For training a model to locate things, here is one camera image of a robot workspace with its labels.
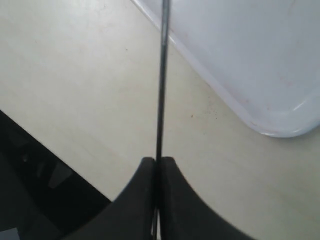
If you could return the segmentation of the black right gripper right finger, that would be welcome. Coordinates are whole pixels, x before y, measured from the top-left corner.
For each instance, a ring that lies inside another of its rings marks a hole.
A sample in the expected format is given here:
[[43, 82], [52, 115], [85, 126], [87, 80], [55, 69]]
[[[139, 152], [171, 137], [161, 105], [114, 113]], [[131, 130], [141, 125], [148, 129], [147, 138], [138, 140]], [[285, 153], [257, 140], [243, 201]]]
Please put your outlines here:
[[163, 240], [252, 239], [197, 195], [172, 157], [159, 161], [159, 215]]

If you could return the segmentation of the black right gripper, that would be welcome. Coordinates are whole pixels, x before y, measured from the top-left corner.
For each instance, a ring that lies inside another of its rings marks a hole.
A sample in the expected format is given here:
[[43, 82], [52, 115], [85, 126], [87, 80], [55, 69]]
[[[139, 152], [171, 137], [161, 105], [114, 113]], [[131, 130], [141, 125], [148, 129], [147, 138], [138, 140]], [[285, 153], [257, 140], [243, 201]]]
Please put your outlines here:
[[60, 240], [111, 201], [27, 133], [0, 115], [0, 230], [21, 240]]

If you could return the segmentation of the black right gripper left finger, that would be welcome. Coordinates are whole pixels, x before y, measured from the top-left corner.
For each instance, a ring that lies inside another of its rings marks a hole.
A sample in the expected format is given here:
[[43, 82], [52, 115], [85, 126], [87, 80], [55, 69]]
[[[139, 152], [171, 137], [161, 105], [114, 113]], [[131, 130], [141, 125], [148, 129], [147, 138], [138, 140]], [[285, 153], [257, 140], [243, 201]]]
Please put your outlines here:
[[156, 162], [144, 157], [118, 197], [65, 240], [150, 240]]

